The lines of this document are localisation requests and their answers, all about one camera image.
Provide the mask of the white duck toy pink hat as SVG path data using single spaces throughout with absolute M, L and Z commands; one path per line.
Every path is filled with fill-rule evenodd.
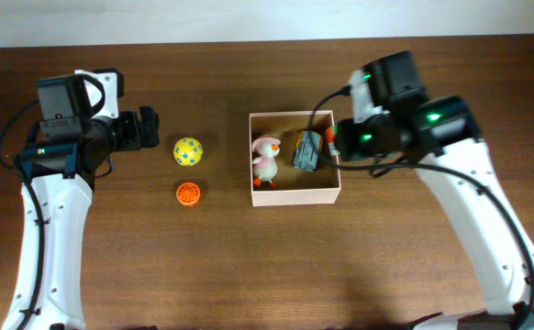
M 255 157 L 251 161 L 253 185 L 260 187 L 268 182 L 275 190 L 277 185 L 273 178 L 277 175 L 278 166 L 275 157 L 280 153 L 281 141 L 274 137 L 259 137 L 251 144 L 251 151 Z

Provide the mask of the multicolour puzzle cube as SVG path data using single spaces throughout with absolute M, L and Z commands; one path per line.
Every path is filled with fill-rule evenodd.
M 336 138 L 337 132 L 338 132 L 338 126 L 337 125 L 332 125 L 332 126 L 328 127 L 326 129 L 326 131 L 325 131 L 325 137 L 326 137 L 326 141 L 327 141 L 327 144 L 328 144 L 329 154 L 332 157 L 337 157 L 340 154 L 340 152 L 337 149 L 337 146 L 335 144 L 335 138 Z

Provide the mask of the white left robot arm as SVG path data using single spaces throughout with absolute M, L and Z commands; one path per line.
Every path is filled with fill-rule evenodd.
M 21 180 L 23 239 L 5 329 L 83 329 L 83 230 L 98 168 L 115 152 L 155 148 L 158 114 L 120 111 L 124 76 L 114 69 L 44 78 L 32 101 L 42 117 L 12 162 Z

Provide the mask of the yellow ball blue letters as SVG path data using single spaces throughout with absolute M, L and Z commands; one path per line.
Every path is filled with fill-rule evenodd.
M 175 161 L 184 167 L 198 164 L 204 154 L 202 143 L 193 137 L 179 138 L 175 142 L 172 151 Z

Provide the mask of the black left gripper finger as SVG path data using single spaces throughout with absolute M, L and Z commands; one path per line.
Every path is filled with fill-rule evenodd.
M 160 123 L 159 115 L 151 106 L 141 106 L 139 113 L 143 125 L 158 125 Z
M 143 126 L 139 136 L 142 148 L 155 148 L 160 144 L 158 128 L 155 126 Z

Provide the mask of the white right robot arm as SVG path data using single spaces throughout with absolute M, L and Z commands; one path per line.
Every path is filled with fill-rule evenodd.
M 534 329 L 534 244 L 497 179 L 483 133 L 459 96 L 430 99 L 410 52 L 354 71 L 353 115 L 328 132 L 344 163 L 410 168 L 438 200 L 480 283 L 484 308 L 435 313 L 412 329 Z

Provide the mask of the yellow and grey toy truck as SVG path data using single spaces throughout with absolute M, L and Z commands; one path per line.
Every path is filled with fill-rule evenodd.
M 312 172 L 317 169 L 318 154 L 321 152 L 323 138 L 314 131 L 301 131 L 296 141 L 292 165 L 301 171 Z

